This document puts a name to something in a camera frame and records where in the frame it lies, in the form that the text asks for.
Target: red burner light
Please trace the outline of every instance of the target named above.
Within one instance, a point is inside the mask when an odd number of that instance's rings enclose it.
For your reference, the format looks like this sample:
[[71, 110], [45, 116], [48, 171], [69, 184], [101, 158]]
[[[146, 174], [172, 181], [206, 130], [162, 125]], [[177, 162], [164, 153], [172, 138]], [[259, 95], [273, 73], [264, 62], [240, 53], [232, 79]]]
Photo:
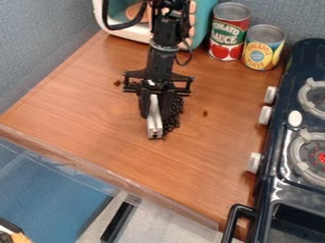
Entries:
[[318, 159], [319, 161], [321, 161], [322, 163], [325, 163], [325, 153], [320, 153], [318, 155]]

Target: wooden countertop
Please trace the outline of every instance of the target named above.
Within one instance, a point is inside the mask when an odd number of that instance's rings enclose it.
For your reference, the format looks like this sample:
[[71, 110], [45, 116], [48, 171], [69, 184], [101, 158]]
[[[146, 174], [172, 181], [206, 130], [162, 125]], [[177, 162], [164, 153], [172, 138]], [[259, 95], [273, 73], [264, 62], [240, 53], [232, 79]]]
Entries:
[[197, 49], [175, 68], [196, 76], [181, 128], [148, 140], [136, 95], [113, 84], [144, 67], [147, 49], [99, 32], [1, 116], [0, 135], [143, 197], [163, 195], [223, 229], [233, 204], [253, 203], [255, 176], [245, 168], [260, 150], [258, 115], [281, 66], [258, 72]]

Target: stove burner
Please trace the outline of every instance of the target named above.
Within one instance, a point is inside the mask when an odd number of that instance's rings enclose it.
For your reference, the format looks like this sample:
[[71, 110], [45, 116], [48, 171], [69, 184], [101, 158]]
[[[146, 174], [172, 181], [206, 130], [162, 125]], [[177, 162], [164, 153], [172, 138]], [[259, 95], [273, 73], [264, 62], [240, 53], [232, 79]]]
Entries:
[[300, 158], [306, 161], [314, 173], [325, 172], [325, 141], [313, 140], [300, 148]]
[[305, 111], [325, 120], [325, 81], [307, 79], [298, 92], [298, 100]]
[[290, 145], [289, 156], [299, 175], [325, 187], [325, 133], [301, 130]]
[[319, 87], [307, 93], [307, 99], [315, 105], [315, 107], [325, 112], [325, 87]]

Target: gray wall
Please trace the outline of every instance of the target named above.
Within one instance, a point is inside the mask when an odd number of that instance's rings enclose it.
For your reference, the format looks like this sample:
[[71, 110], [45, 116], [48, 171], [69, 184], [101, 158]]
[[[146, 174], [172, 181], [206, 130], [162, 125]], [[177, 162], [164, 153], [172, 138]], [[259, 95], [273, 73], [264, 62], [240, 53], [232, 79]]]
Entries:
[[0, 114], [98, 29], [91, 0], [0, 0]]
[[287, 44], [308, 37], [325, 38], [324, 0], [236, 0], [253, 13], [252, 24], [271, 24], [282, 28]]

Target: red can label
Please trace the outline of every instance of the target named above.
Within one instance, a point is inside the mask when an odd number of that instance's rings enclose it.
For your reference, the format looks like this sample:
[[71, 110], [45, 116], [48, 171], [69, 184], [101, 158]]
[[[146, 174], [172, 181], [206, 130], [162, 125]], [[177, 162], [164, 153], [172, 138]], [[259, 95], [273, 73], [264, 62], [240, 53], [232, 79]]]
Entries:
[[214, 19], [210, 37], [209, 53], [223, 61], [238, 59], [242, 53], [249, 20], [241, 22]]

